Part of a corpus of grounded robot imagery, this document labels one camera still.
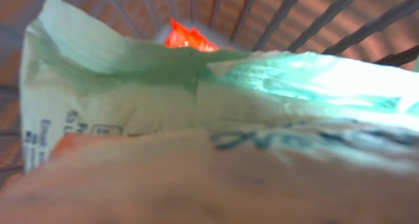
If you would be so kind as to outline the orange spaghetti package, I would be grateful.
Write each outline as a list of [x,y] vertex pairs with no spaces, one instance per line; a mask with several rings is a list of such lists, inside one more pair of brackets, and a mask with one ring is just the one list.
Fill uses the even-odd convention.
[[172,30],[169,32],[164,45],[169,48],[191,47],[200,52],[215,52],[219,47],[210,42],[195,27],[187,28],[175,19],[171,19]]

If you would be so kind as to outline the teal tissue pack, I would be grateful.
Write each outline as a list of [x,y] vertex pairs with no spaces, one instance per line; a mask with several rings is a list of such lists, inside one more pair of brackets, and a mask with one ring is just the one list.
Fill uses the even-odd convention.
[[63,0],[26,28],[20,66],[26,171],[64,134],[357,119],[418,128],[418,74],[305,52],[201,52],[125,37]]

